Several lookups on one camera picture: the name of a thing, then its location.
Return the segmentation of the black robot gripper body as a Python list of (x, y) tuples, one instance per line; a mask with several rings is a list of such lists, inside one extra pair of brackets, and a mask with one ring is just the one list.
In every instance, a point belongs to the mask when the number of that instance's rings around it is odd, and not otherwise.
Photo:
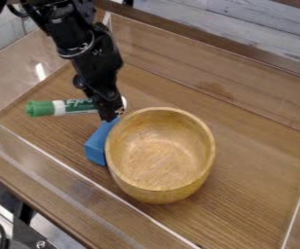
[(93, 0), (20, 1), (59, 57), (72, 62), (84, 87), (104, 102), (120, 103), (116, 83), (123, 59), (108, 27), (93, 21)]

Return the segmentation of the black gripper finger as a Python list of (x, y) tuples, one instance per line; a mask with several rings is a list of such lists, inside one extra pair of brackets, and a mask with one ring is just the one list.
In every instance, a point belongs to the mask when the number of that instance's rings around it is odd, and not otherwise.
[(93, 90), (87, 86), (85, 81), (80, 78), (79, 75), (73, 76), (73, 87), (81, 90), (87, 97), (93, 96)]
[(101, 96), (93, 97), (100, 119), (109, 122), (116, 116), (124, 112), (124, 98), (117, 96), (112, 100), (105, 100)]

